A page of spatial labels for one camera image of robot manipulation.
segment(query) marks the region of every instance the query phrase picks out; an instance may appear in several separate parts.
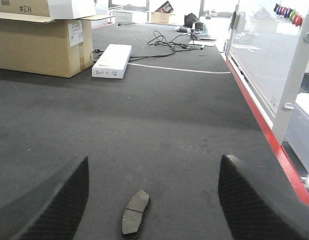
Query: white box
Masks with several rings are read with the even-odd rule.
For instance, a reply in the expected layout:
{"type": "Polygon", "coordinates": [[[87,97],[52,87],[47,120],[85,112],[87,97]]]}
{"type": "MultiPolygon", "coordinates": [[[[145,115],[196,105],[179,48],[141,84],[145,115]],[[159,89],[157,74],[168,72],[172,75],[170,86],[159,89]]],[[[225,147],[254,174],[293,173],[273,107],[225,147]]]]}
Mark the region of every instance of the white box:
{"type": "Polygon", "coordinates": [[[92,76],[95,78],[122,79],[131,50],[131,45],[110,44],[92,67],[92,76]]]}
{"type": "Polygon", "coordinates": [[[131,24],[133,22],[133,12],[126,10],[114,11],[116,24],[131,24]]]}
{"type": "Polygon", "coordinates": [[[94,0],[48,0],[52,19],[79,19],[96,15],[94,0]]]}
{"type": "Polygon", "coordinates": [[[285,137],[309,172],[309,93],[298,94],[285,137]]]}

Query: box flap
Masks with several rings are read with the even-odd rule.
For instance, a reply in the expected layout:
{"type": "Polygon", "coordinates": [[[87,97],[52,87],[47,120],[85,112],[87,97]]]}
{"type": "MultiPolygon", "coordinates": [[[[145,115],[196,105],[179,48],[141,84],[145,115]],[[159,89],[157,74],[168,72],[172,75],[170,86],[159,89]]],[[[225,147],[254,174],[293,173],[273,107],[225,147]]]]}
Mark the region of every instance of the box flap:
{"type": "Polygon", "coordinates": [[[109,18],[113,18],[113,17],[114,16],[110,16],[110,15],[93,15],[93,16],[82,17],[82,18],[79,18],[79,19],[97,21],[97,20],[109,19],[109,18]]]}
{"type": "MultiPolygon", "coordinates": [[[[113,17],[114,16],[110,16],[110,15],[93,15],[93,16],[82,17],[79,19],[97,21],[97,20],[109,19],[113,17]]],[[[52,19],[47,16],[24,15],[24,14],[7,13],[7,12],[0,12],[0,19],[25,21],[25,22],[33,22],[33,23],[41,23],[41,24],[52,23],[55,21],[55,19],[52,19]]]]}
{"type": "Polygon", "coordinates": [[[47,16],[24,15],[24,14],[7,13],[7,12],[0,12],[0,19],[33,22],[41,24],[47,24],[55,21],[54,19],[47,16]]]}

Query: white cable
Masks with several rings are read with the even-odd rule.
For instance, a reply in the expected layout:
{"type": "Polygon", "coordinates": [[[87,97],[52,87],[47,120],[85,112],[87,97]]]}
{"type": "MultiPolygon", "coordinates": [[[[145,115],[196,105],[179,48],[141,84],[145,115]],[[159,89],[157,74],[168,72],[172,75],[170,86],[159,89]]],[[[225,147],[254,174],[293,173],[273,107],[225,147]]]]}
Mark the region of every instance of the white cable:
{"type": "Polygon", "coordinates": [[[183,69],[183,68],[173,68],[173,67],[165,67],[165,66],[149,66],[138,63],[128,63],[129,65],[151,68],[151,69],[164,69],[164,70],[173,70],[173,71],[181,71],[181,72],[191,72],[191,73],[201,73],[201,74],[231,74],[230,71],[200,71],[200,70],[192,70],[192,69],[183,69]]]}

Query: cardboard box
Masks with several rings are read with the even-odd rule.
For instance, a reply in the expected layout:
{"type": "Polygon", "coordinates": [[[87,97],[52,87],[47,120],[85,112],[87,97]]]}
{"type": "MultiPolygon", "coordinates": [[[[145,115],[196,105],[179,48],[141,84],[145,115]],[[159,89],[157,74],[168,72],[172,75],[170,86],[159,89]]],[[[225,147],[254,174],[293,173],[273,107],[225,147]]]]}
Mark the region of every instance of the cardboard box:
{"type": "Polygon", "coordinates": [[[10,16],[0,19],[0,69],[70,78],[93,65],[90,21],[0,14],[10,16]]]}
{"type": "Polygon", "coordinates": [[[171,13],[151,12],[151,22],[157,24],[170,24],[172,16],[171,13]]]}
{"type": "Polygon", "coordinates": [[[79,19],[96,14],[94,0],[0,0],[0,12],[79,19]]]}
{"type": "Polygon", "coordinates": [[[96,15],[94,0],[48,0],[52,19],[79,19],[96,15]]]}
{"type": "Polygon", "coordinates": [[[50,17],[47,0],[0,0],[0,12],[50,17]]]}

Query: black bag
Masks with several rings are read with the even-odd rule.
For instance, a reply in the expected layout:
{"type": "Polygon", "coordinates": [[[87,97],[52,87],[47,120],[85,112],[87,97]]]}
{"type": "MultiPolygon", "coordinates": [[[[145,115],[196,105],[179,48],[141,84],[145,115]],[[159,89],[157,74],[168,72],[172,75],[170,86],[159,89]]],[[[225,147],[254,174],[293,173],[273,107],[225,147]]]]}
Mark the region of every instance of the black bag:
{"type": "Polygon", "coordinates": [[[188,28],[193,27],[193,23],[195,23],[195,29],[204,29],[203,22],[200,22],[199,18],[193,13],[189,13],[188,15],[184,15],[184,25],[188,28]]]}

